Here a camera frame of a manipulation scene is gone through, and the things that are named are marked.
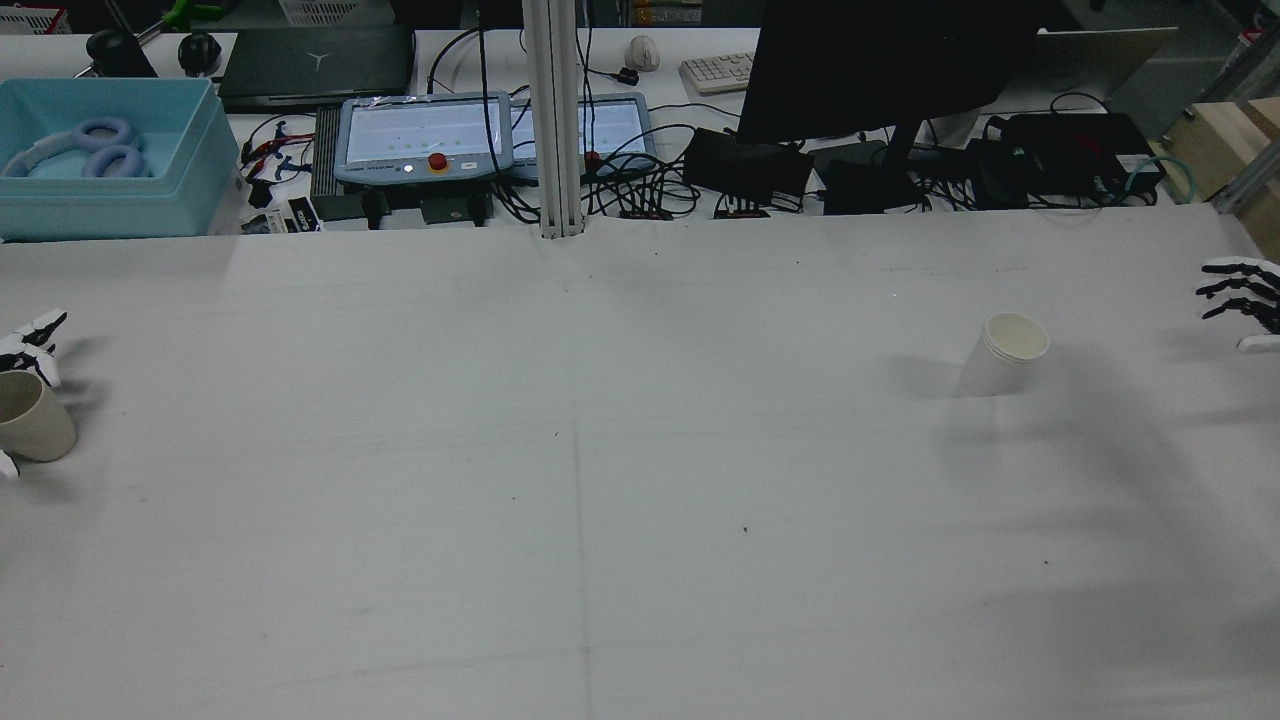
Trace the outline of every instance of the white paper cup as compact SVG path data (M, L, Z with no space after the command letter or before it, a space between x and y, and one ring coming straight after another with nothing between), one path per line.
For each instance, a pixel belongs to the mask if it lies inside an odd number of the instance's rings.
M49 462L76 446L76 425L52 388L23 370L0 373L0 450Z
M979 396L1016 392L1027 382L1027 366L1047 350L1048 333L1036 320L1018 313L992 315L960 372L960 387Z

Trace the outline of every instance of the power adapter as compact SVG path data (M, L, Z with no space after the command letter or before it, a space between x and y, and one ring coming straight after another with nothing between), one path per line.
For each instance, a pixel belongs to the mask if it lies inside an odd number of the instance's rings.
M685 179L756 205L804 197L813 156L781 145L744 145L707 128L694 131L685 149Z

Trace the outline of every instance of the white mouse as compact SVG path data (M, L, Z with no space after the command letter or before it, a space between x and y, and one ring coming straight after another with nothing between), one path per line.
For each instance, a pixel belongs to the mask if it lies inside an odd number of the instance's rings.
M627 45L626 63L628 68L637 70L657 70L662 56L658 54L658 44L648 35L637 35Z

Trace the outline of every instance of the light blue storage box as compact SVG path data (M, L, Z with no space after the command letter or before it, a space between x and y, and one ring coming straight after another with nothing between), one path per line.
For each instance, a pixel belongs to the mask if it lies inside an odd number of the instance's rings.
M65 78L0 82L0 165L90 118L129 120L145 177L82 178L86 152L0 178L0 237L86 240L204 234L239 155L207 79Z

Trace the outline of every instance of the lavender headphones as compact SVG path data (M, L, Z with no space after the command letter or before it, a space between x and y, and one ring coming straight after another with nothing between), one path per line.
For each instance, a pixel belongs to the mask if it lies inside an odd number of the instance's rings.
M68 132L37 140L5 163L0 177L24 178L40 163L72 150L90 154L81 177L127 178L142 174L143 160L138 151L137 131L123 118L102 117L84 120Z

